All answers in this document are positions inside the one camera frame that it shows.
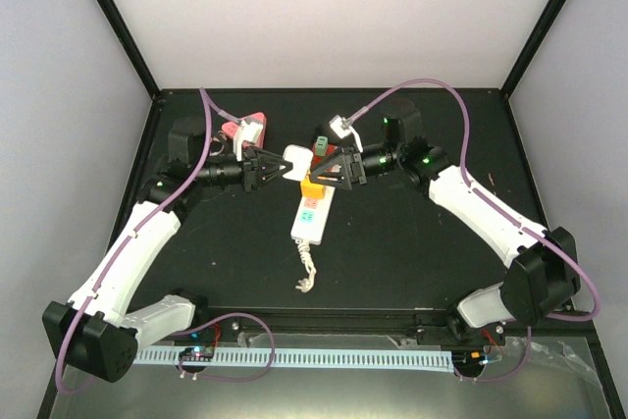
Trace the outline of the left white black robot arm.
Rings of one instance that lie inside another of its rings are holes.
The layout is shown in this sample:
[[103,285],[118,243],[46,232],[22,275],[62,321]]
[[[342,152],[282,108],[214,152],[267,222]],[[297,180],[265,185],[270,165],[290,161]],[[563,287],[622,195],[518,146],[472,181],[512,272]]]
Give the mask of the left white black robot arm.
[[294,170],[287,155],[257,146],[263,130],[263,123],[247,117],[239,123],[235,152],[212,154],[209,117],[176,121],[168,136],[166,164],[146,182],[117,240],[67,302],[51,302],[43,312],[59,391],[66,388],[63,378],[69,366],[114,383],[146,347],[170,336],[198,340],[214,326],[206,297],[183,289],[139,310],[129,306],[148,269],[200,202],[205,186],[238,184],[250,192]]

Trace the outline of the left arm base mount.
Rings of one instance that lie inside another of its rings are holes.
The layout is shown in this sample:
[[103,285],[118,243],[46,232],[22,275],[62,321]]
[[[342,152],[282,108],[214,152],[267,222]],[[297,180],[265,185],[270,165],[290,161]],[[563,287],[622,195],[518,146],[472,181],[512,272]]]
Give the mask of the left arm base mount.
[[242,314],[239,312],[226,313],[208,321],[201,322],[200,324],[196,324],[195,326],[182,328],[168,334],[168,338],[214,341],[215,338],[219,338],[221,336],[222,324],[224,322],[230,323],[232,320],[239,319],[241,316]]

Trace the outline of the pink triangular power strip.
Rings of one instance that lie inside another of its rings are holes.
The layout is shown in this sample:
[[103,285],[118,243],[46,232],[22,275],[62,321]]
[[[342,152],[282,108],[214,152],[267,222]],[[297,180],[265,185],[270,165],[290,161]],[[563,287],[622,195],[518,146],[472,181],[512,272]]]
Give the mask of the pink triangular power strip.
[[221,131],[229,139],[241,145],[251,144],[262,147],[267,128],[267,119],[262,112],[256,112],[242,118],[239,122],[222,124]]

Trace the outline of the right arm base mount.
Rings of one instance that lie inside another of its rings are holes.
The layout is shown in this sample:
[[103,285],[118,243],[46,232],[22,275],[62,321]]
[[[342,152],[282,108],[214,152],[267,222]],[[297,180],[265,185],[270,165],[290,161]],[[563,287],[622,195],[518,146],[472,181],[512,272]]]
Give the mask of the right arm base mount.
[[484,331],[494,335],[499,323],[480,328],[468,325],[459,314],[448,311],[427,311],[414,315],[406,333],[419,344],[440,346],[482,346],[488,340]]

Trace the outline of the white long power strip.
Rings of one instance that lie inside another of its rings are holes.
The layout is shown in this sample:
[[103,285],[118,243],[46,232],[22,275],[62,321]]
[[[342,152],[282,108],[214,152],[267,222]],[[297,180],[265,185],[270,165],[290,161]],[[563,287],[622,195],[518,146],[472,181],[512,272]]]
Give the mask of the white long power strip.
[[290,230],[293,240],[321,244],[335,194],[334,187],[326,187],[325,197],[321,200],[306,199],[301,195]]

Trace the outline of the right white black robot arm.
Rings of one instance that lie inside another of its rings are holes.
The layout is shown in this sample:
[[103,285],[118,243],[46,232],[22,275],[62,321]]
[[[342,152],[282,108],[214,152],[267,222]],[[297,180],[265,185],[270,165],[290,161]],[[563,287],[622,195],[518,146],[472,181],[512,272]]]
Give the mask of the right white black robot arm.
[[314,183],[352,189],[370,177],[402,170],[420,193],[458,218],[501,260],[506,269],[501,282],[467,294],[445,315],[454,343],[470,344],[483,328],[505,322],[533,327],[580,290],[573,235],[534,223],[465,176],[428,142],[420,111],[411,101],[386,104],[380,144],[363,145],[353,125],[340,116],[330,120],[329,128],[340,145],[311,166]]

